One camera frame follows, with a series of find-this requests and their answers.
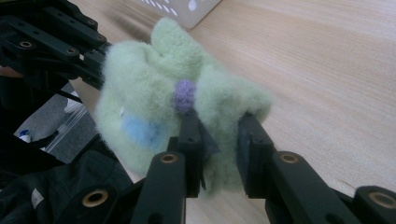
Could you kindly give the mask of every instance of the black plastic part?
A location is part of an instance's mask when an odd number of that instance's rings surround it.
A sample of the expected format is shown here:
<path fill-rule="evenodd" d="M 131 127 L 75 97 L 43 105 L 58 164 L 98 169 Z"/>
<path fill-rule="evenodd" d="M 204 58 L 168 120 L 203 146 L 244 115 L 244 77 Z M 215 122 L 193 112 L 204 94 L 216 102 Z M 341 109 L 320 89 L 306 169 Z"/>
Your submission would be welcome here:
<path fill-rule="evenodd" d="M 47 13 L 51 23 L 58 27 L 58 29 L 64 30 L 67 33 L 73 33 L 80 39 L 95 47 L 106 43 L 106 38 L 100 35 L 97 31 L 91 29 L 86 24 L 81 23 L 75 18 L 68 16 L 57 8 L 46 7 L 43 11 Z"/>
<path fill-rule="evenodd" d="M 106 224 L 118 197 L 117 190 L 110 185 L 97 185 L 84 189 L 66 206 L 55 223 Z"/>
<path fill-rule="evenodd" d="M 249 198 L 266 198 L 268 163 L 274 143 L 257 119 L 246 114 L 239 121 L 237 166 Z"/>
<path fill-rule="evenodd" d="M 270 172 L 295 223 L 360 223 L 298 154 L 277 152 Z"/>
<path fill-rule="evenodd" d="M 388 189 L 360 187 L 352 206 L 362 223 L 396 223 L 396 193 Z"/>
<path fill-rule="evenodd" d="M 178 152 L 157 154 L 151 161 L 132 224 L 185 223 L 185 160 Z"/>
<path fill-rule="evenodd" d="M 8 22 L 15 30 L 28 35 L 36 43 L 44 46 L 50 53 L 65 62 L 76 62 L 78 60 L 79 50 L 64 43 L 63 41 L 49 35 L 33 25 L 25 22 L 15 16 L 5 16 L 4 20 Z"/>
<path fill-rule="evenodd" d="M 203 155 L 200 120 L 194 110 L 183 116 L 177 151 L 182 153 L 186 159 L 186 196 L 196 198 L 200 191 L 203 173 Z"/>

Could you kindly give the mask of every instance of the fuzzy green fabric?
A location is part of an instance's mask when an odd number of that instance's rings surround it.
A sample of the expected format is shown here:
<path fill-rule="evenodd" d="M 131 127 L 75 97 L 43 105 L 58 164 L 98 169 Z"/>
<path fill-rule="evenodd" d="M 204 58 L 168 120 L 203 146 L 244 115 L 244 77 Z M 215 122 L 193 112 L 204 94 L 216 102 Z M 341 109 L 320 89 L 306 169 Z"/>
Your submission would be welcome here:
<path fill-rule="evenodd" d="M 181 116 L 172 101 L 177 82 L 188 79 L 196 85 L 193 107 L 220 149 L 205 163 L 206 193 L 241 189 L 238 120 L 249 112 L 263 121 L 271 104 L 267 92 L 230 75 L 170 19 L 156 24 L 151 45 L 128 41 L 111 47 L 103 73 L 98 131 L 128 169 L 144 175 L 169 137 L 178 136 Z"/>

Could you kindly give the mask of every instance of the brass insert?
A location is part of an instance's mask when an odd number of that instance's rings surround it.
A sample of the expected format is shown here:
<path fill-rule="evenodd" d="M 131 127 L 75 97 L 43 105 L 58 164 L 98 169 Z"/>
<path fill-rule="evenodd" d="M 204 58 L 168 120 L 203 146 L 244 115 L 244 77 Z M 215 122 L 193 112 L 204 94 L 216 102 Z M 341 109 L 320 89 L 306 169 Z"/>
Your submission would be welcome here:
<path fill-rule="evenodd" d="M 85 195 L 82 199 L 82 205 L 85 207 L 96 207 L 104 203 L 108 198 L 108 192 L 105 189 L 96 189 Z"/>

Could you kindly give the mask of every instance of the screw hole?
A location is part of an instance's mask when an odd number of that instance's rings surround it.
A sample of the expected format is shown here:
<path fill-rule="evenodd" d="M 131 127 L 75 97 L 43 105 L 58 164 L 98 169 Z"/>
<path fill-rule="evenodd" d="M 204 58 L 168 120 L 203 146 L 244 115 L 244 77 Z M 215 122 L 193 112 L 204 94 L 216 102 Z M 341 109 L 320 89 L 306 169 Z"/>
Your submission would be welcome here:
<path fill-rule="evenodd" d="M 291 154 L 283 154 L 280 159 L 287 163 L 296 163 L 298 161 L 298 158 Z"/>
<path fill-rule="evenodd" d="M 326 220 L 328 223 L 332 223 L 332 224 L 344 224 L 344 220 L 335 214 L 326 215 Z"/>
<path fill-rule="evenodd" d="M 174 161 L 177 161 L 177 156 L 173 155 L 173 154 L 166 154 L 161 156 L 161 161 L 163 163 L 172 163 Z"/>
<path fill-rule="evenodd" d="M 149 216 L 148 224 L 162 224 L 163 223 L 163 215 L 155 213 Z"/>
<path fill-rule="evenodd" d="M 75 50 L 75 49 L 68 49 L 68 50 L 67 50 L 67 53 L 70 53 L 70 54 L 76 53 L 76 50 Z"/>
<path fill-rule="evenodd" d="M 22 41 L 22 42 L 20 43 L 20 45 L 21 45 L 22 47 L 25 47 L 25 48 L 30 48 L 30 47 L 33 46 L 32 43 L 30 43 L 30 42 L 28 42 L 28 41 Z"/>

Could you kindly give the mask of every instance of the green plush toy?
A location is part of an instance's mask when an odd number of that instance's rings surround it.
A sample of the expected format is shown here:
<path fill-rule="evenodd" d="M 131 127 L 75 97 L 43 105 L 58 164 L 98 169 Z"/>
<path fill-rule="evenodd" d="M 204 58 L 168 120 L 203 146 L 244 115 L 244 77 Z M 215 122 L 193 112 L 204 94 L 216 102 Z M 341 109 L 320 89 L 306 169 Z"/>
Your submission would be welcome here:
<path fill-rule="evenodd" d="M 230 75 L 170 19 L 156 24 L 151 45 L 129 41 L 111 47 L 103 73 L 98 131 L 128 169 L 144 175 L 169 137 L 178 136 L 181 114 L 194 108 L 219 146 L 204 164 L 206 193 L 241 189 L 238 120 L 249 112 L 263 121 L 271 104 L 265 91 Z"/>

